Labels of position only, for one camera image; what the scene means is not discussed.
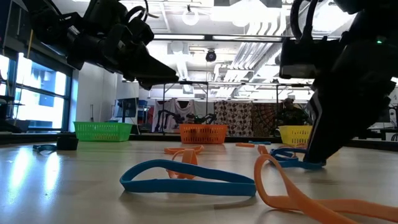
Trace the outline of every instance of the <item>desk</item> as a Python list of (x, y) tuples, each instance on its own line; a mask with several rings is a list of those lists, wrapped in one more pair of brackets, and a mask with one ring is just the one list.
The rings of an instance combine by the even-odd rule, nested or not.
[(380, 129), (381, 140), (386, 141), (386, 133), (398, 133), (398, 129)]
[[(126, 170), (149, 159), (171, 159), (164, 147), (179, 146), (179, 142), (79, 142), (75, 152), (42, 155), (32, 152), (31, 145), (0, 148), (0, 223), (317, 223), (301, 213), (274, 210), (258, 196), (124, 193), (119, 178)], [(253, 148), (226, 143), (205, 146), (198, 162), (253, 178), (257, 157)], [(286, 171), (311, 198), (357, 198), (396, 206), (397, 163), (394, 152), (345, 147), (330, 158), (324, 171)], [(275, 169), (265, 167), (262, 174), (269, 194), (285, 194)], [(137, 178), (168, 175), (155, 168)], [(360, 223), (388, 223), (347, 216)]]

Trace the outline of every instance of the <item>orange rubber band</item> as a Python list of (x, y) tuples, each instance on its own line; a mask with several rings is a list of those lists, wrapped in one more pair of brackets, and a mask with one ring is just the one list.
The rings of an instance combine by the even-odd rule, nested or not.
[(164, 148), (164, 153), (174, 155), (177, 152), (184, 151), (185, 149), (194, 149), (196, 154), (201, 153), (205, 147), (203, 146), (195, 146), (195, 147), (180, 147), (180, 148), (172, 148), (172, 147), (166, 147)]
[(260, 155), (268, 155), (268, 150), (265, 145), (259, 145), (259, 147), (257, 147), (257, 151), (259, 151)]
[[(288, 196), (270, 196), (264, 190), (261, 170), (265, 161), (275, 164), (285, 184)], [(270, 207), (281, 210), (302, 211), (311, 218), (327, 224), (347, 224), (355, 221), (340, 215), (351, 213), (366, 217), (398, 222), (398, 207), (390, 207), (355, 199), (313, 200), (301, 192), (286, 176), (280, 164), (270, 155), (261, 155), (254, 165), (254, 181), (260, 198)]]
[(236, 143), (235, 146), (238, 147), (255, 147), (255, 144), (251, 144), (251, 143)]
[[(172, 158), (173, 161), (178, 154), (182, 154), (182, 162), (187, 164), (198, 165), (198, 158), (194, 149), (184, 149), (182, 151), (176, 152)], [(192, 180), (195, 177), (194, 175), (182, 174), (171, 170), (166, 170), (166, 171), (169, 173), (169, 177), (173, 179), (186, 178)]]

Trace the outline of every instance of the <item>blue rubber band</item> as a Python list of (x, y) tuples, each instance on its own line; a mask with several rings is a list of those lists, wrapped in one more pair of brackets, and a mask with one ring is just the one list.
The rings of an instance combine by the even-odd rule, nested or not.
[(249, 141), (251, 144), (265, 144), (265, 145), (270, 145), (271, 142), (255, 142), (255, 141)]
[(294, 149), (294, 148), (280, 148), (280, 149), (273, 149), (271, 150), (271, 156), (274, 157), (276, 160), (279, 161), (279, 164), (283, 168), (289, 168), (289, 167), (299, 167), (303, 169), (308, 169), (308, 170), (317, 170), (317, 169), (322, 169), (323, 166), (326, 164), (324, 163), (319, 163), (319, 164), (313, 164), (310, 162), (302, 162), (299, 161), (297, 157), (294, 157), (293, 153), (307, 153), (307, 150), (305, 149)]
[[(133, 178), (141, 172), (153, 167), (161, 167), (174, 172), (195, 175), (206, 179), (222, 180), (225, 182), (187, 179), (133, 180)], [(254, 180), (249, 177), (163, 159), (146, 161), (135, 165), (122, 175), (120, 184), (123, 185), (126, 191), (140, 193), (168, 192), (251, 197), (256, 194)]]
[(277, 158), (278, 161), (284, 161), (284, 160), (289, 160), (289, 159), (298, 159), (297, 157), (294, 156), (293, 152), (280, 151), (280, 152), (274, 153), (275, 150), (277, 150), (277, 149), (271, 149), (269, 154), (274, 157), (277, 157), (279, 155), (284, 156), (284, 157)]

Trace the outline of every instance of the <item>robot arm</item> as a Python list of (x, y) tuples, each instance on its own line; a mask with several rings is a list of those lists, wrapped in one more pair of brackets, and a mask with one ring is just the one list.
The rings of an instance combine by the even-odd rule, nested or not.
[[(85, 62), (123, 74), (149, 90), (152, 85), (178, 81), (175, 71), (151, 57), (146, 45), (154, 39), (141, 20), (147, 12), (129, 12), (119, 0), (91, 0), (84, 17), (62, 14), (51, 0), (23, 0), (36, 37), (81, 69)], [(130, 20), (136, 12), (141, 13)]]
[[(377, 121), (395, 88), (398, 75), (398, 2), (335, 0), (340, 9), (357, 13), (339, 40), (313, 40), (312, 19), (318, 0), (310, 2), (307, 24), (298, 28), (295, 0), (291, 25), (295, 40), (282, 46), (280, 77), (314, 78), (309, 104), (315, 114), (305, 161), (319, 163), (357, 133)], [(364, 108), (358, 113), (355, 108)]]
[(176, 126), (178, 126), (178, 124), (183, 124), (183, 123), (184, 123), (184, 119), (185, 119), (185, 118), (181, 117), (181, 115), (175, 114), (175, 113), (170, 112), (170, 111), (168, 111), (168, 110), (160, 110), (159, 112), (157, 112), (158, 115), (157, 115), (157, 124), (156, 124), (156, 127), (155, 127), (155, 132), (161, 131), (161, 130), (159, 129), (159, 128), (160, 128), (159, 122), (160, 122), (160, 119), (162, 119), (162, 114), (163, 114), (163, 113), (165, 113), (166, 116), (165, 116), (165, 122), (164, 122), (164, 124), (162, 124), (162, 129), (161, 129), (161, 130), (163, 130), (163, 129), (166, 127), (167, 119), (168, 119), (169, 116), (172, 116), (172, 117), (173, 117)]

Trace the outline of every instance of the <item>camera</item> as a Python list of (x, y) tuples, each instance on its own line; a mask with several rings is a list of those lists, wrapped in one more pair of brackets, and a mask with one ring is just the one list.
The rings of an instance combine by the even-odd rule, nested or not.
[(216, 52), (214, 50), (207, 51), (206, 54), (206, 61), (207, 62), (214, 62), (217, 59)]

